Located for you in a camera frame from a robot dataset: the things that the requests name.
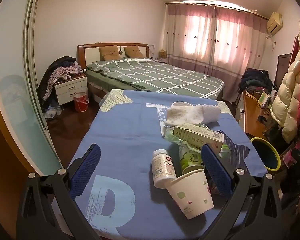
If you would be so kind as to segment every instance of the bed headboard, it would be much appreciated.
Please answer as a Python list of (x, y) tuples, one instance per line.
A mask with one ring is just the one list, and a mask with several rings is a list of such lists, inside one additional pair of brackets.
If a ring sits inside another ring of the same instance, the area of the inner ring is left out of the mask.
[(118, 45), (118, 51), (120, 57), (125, 57), (125, 52), (123, 47), (125, 46), (135, 46), (137, 45), (140, 52), (145, 56), (149, 57), (149, 47), (145, 43), (122, 43), (122, 42), (112, 42), (112, 43), (94, 43), (94, 44), (84, 44), (78, 45), (77, 48), (77, 60), (82, 69), (86, 68), (87, 65), (94, 61), (102, 60), (100, 59), (99, 48), (104, 46)]

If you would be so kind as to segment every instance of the brown pillow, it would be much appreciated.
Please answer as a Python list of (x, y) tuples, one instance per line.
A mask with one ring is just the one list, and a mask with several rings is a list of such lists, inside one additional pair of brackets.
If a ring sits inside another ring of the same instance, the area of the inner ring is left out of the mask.
[(103, 60), (121, 59), (117, 45), (100, 47), (99, 51)]
[(136, 57), (136, 58), (145, 57), (140, 52), (140, 49), (138, 46), (127, 46), (127, 47), (123, 47), (123, 49), (124, 49), (126, 56), (128, 56), (128, 57)]

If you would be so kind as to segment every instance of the curtain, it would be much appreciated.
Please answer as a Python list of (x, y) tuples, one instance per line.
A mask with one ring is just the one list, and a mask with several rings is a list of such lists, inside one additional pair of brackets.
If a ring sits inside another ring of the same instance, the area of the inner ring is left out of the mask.
[(234, 102), (244, 71), (260, 66), (266, 24), (252, 13), (214, 5), (168, 5), (168, 64), (223, 80), (224, 99)]

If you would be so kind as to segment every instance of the screw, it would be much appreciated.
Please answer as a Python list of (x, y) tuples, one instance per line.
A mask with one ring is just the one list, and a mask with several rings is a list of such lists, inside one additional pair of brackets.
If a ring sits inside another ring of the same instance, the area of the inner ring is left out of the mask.
[(34, 172), (31, 172), (29, 175), (28, 175), (28, 178), (29, 179), (33, 179), (35, 177), (35, 173)]
[(237, 174), (244, 175), (244, 170), (243, 169), (237, 169)]
[(58, 174), (59, 174), (59, 175), (63, 175), (63, 174), (65, 174), (66, 172), (67, 172), (67, 170), (64, 169), (64, 168), (61, 168), (61, 169), (58, 170)]
[(267, 174), (266, 174), (266, 178), (267, 178), (267, 179), (272, 179), (273, 177), (272, 177), (272, 175), (271, 175), (270, 173), (267, 173)]

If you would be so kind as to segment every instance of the air conditioner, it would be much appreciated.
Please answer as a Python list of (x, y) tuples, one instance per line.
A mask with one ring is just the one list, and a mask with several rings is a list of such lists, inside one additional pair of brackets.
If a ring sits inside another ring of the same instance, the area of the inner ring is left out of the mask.
[(275, 35), (281, 28), (282, 24), (282, 15), (280, 13), (272, 13), (268, 23), (267, 29), (270, 36)]

